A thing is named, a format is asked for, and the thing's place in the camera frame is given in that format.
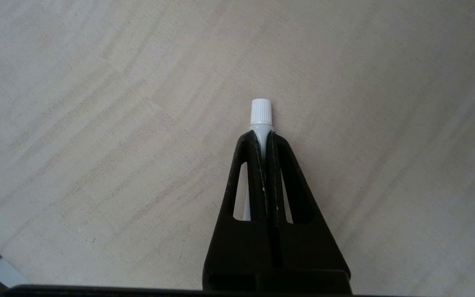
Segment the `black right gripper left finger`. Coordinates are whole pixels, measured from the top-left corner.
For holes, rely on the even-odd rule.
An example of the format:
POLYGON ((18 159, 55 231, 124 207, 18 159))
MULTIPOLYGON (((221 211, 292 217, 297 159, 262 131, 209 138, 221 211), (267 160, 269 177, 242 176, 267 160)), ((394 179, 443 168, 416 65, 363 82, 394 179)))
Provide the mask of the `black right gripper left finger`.
POLYGON ((230 166, 226 191, 203 266, 203 290, 257 290, 257 278, 272 265, 266 210, 266 183, 256 134, 239 137, 230 166), (233 212, 241 166, 247 164, 251 219, 240 221, 233 212))

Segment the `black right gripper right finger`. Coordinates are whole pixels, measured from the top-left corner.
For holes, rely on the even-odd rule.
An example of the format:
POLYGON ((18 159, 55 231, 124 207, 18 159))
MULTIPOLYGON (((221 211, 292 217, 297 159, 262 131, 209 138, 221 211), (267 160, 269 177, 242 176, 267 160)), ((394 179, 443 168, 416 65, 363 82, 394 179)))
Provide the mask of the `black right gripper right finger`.
POLYGON ((292 147, 275 132, 266 143, 266 181, 275 262, 289 269, 349 271, 292 147))

